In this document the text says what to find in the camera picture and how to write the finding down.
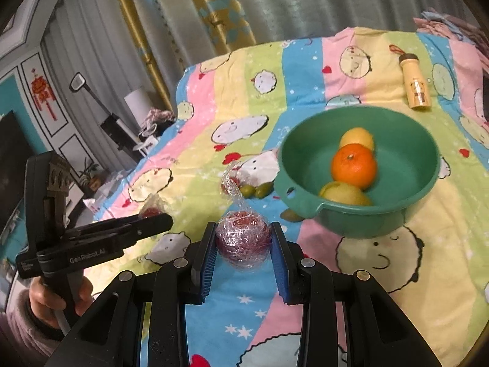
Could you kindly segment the left hand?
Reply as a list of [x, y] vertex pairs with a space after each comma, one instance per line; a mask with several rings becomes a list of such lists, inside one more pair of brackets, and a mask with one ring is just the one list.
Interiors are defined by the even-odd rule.
[[[79, 287], [79, 300], [75, 303], [75, 312], [81, 317], [93, 302], [93, 284], [83, 277]], [[44, 284], [41, 277], [35, 277], [29, 287], [29, 300], [34, 316], [53, 329], [59, 329], [55, 312], [63, 311], [66, 302]]]

